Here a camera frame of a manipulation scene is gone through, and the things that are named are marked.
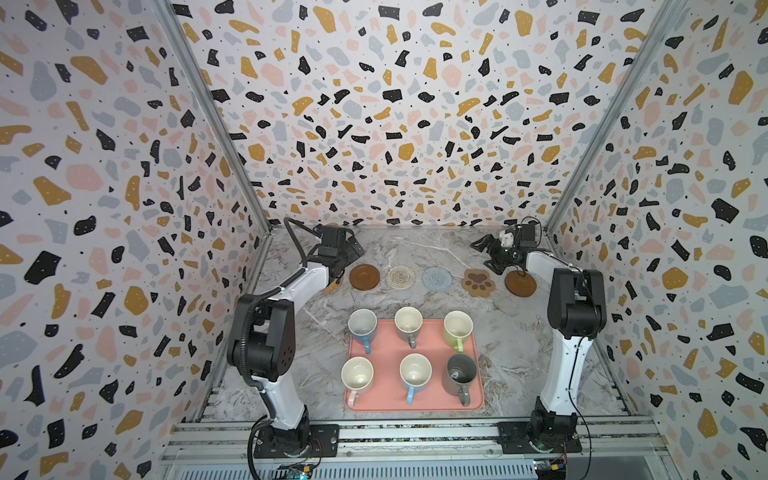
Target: marble surface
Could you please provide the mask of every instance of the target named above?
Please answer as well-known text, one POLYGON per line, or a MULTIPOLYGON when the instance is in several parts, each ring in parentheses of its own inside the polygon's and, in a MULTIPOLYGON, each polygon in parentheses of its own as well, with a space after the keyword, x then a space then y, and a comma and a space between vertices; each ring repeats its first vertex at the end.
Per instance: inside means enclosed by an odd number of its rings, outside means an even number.
MULTIPOLYGON (((487 254, 469 244, 494 230, 475 229, 361 229, 356 230, 366 254, 356 264, 370 263, 382 281, 370 291, 355 290, 345 278, 332 293, 318 293, 296 312, 296 358, 291 372, 300 398, 313 419, 412 419, 453 417, 529 416, 547 379, 552 351, 551 327, 546 321, 548 290, 543 280, 529 298, 519 298, 504 286, 504 277, 489 271, 496 284, 490 297, 471 298, 462 289, 467 269, 484 269, 487 254), (416 281, 407 290, 394 290, 384 276, 395 265, 414 270, 416 281), (421 282, 424 270, 442 266, 451 272, 452 287, 440 293, 421 282), (418 308, 424 318, 443 318, 452 310, 467 312, 475 323, 475 344, 485 390, 485 405, 477 412, 356 413, 344 406, 339 377, 349 358, 346 321, 352 311, 367 308, 380 319, 391 319, 401 306, 418 308)), ((314 239, 300 234, 305 249, 314 239)), ((283 229, 275 230, 257 291, 279 284, 298 267, 300 257, 283 229)), ((624 415, 611 380, 594 347, 584 366, 577 404, 584 415, 624 415)), ((243 384, 229 367, 222 388, 205 411, 207 421, 256 420, 266 412, 258 394, 243 384)))

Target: wire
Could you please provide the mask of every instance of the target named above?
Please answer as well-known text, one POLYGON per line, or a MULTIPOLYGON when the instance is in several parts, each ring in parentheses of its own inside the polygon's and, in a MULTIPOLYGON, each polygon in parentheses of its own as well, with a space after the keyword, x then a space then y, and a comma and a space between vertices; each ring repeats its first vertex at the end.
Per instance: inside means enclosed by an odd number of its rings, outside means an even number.
POLYGON ((573 263, 571 263, 570 266, 574 267, 581 274, 581 282, 584 285, 584 291, 587 292, 587 298, 589 299, 590 303, 592 303, 592 308, 594 309, 594 317, 598 319, 598 324, 594 326, 595 331, 587 335, 592 336, 593 334, 597 333, 598 328, 600 328, 602 315, 598 312, 598 306, 594 302, 594 298, 592 297, 592 289, 589 287, 589 283, 587 283, 587 276, 584 274, 584 271, 581 268, 575 266, 573 263))
POLYGON ((566 461, 568 460, 568 445, 566 445, 567 443, 568 443, 568 437, 564 437, 563 438, 563 452, 560 455, 558 455, 557 458, 552 460, 549 463, 550 465, 553 465, 560 458, 563 459, 563 465, 565 465, 566 461))
POLYGON ((579 350, 581 349, 581 342, 584 341, 584 337, 581 337, 578 341, 578 344, 576 345, 576 355, 574 356, 574 366, 571 369, 571 379, 568 380, 568 398, 571 400, 571 405, 574 406, 574 410, 576 410, 576 413, 581 417, 581 421, 584 422, 584 426, 587 427, 587 436, 589 436, 589 460, 587 461, 587 471, 584 472, 584 476, 582 476, 579 480, 584 480, 587 478, 587 475, 589 474, 589 468, 592 466, 592 434, 589 432, 589 424, 587 423, 587 420, 584 419, 584 416, 581 414, 581 411, 576 406, 576 403, 574 402, 573 396, 571 396, 571 383, 574 380, 574 372, 576 371, 576 362, 578 362, 578 354, 579 350))
POLYGON ((320 440, 314 439, 317 442, 317 448, 320 450, 320 455, 317 457, 317 463, 312 468, 315 469, 320 466, 320 462, 323 461, 323 445, 320 444, 320 440))
POLYGON ((250 378, 250 369, 248 368, 248 365, 246 364, 245 358, 247 358, 247 351, 248 351, 248 337, 250 335, 250 331, 253 329, 253 323, 254 318, 253 316, 256 314, 256 309, 259 307, 259 305, 266 299, 270 298, 275 293, 278 293, 280 291, 279 287, 273 288, 269 292, 261 293, 260 295, 256 295, 253 300, 248 304, 248 309, 246 310, 246 314, 243 317, 243 323, 240 327, 240 345, 238 348, 239 356, 237 357, 237 371, 240 372, 240 376, 243 377, 243 381, 248 386, 257 386, 258 382, 256 380, 253 380, 250 378))
POLYGON ((272 420, 268 415, 262 415, 262 417, 256 420, 256 423, 250 428, 250 434, 248 435, 248 450, 246 456, 248 458, 248 470, 250 470, 250 476, 253 480, 261 480, 259 474, 256 472, 256 466, 253 464, 253 440, 256 438, 256 433, 266 426, 272 425, 272 420))
POLYGON ((306 253, 304 253, 304 249, 301 247, 301 243, 299 243, 299 239, 296 238, 296 234, 293 232, 293 228, 291 228, 290 224, 294 223, 300 227, 304 226, 301 223, 295 221, 293 218, 287 217, 284 220, 284 223, 286 225, 286 230, 288 230, 288 234, 290 235, 290 239, 293 240, 293 244, 296 245, 296 249, 299 251, 299 255, 301 256, 301 264, 304 268, 306 268, 306 253))
POLYGON ((534 222, 538 223, 538 242, 536 242, 536 248, 538 248, 538 246, 541 245, 541 238, 544 236, 544 228, 541 226, 541 221, 539 221, 538 218, 531 217, 530 215, 528 215, 527 217, 524 217, 520 221, 521 222, 525 222, 526 218, 530 218, 534 222))
POLYGON ((306 457, 304 457, 304 460, 301 460, 301 461, 299 461, 299 462, 296 462, 296 463, 294 463, 293 465, 288 465, 287 467, 281 467, 281 468, 283 468, 283 469, 294 468, 294 467, 297 467, 297 466, 299 466, 299 465, 301 465, 301 464, 303 464, 303 463, 306 463, 306 461, 310 459, 310 455, 312 455, 312 444, 310 444, 310 443, 307 443, 307 444, 306 444, 306 447, 307 447, 309 450, 307 451, 307 453, 306 453, 306 457))

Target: pink tray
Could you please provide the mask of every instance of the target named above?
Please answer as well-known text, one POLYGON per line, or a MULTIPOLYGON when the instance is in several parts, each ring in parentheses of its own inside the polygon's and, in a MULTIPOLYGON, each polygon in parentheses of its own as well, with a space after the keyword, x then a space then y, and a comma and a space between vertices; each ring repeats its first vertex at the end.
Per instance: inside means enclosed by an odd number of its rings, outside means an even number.
MULTIPOLYGON (((354 412, 473 412, 482 408, 485 396, 478 368, 478 378, 469 386, 470 403, 464 408, 458 396, 448 394, 442 388, 442 375, 448 359, 456 353, 442 339, 442 319, 425 319, 422 331, 416 337, 416 348, 397 336, 395 320, 379 320, 376 338, 371 344, 371 354, 366 355, 363 345, 351 340, 349 357, 363 356, 373 364, 373 387, 355 402, 354 412), (421 353, 432 364, 432 378, 427 387, 415 394, 413 403, 406 403, 407 391, 400 380, 400 362, 411 353, 421 353)), ((464 343, 464 353, 477 362, 475 336, 464 343)), ((349 390, 344 395, 344 405, 349 390)))

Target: gray mug handle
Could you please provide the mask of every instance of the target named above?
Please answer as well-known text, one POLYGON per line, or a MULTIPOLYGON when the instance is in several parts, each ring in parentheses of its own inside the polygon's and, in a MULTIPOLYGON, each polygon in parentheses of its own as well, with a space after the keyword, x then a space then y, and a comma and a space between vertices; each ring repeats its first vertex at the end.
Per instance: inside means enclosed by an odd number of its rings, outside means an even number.
POLYGON ((466 385, 462 385, 458 389, 458 399, 462 402, 462 407, 469 406, 469 388, 466 385))

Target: gray mug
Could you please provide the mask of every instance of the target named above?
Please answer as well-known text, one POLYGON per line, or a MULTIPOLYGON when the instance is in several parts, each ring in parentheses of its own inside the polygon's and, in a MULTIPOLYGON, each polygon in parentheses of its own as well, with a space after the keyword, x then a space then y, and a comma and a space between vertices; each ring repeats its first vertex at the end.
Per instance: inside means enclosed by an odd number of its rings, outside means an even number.
POLYGON ((453 396, 458 396, 463 407, 468 407, 469 386, 478 376, 475 360, 466 353, 456 353, 448 359, 442 375, 442 388, 453 396))

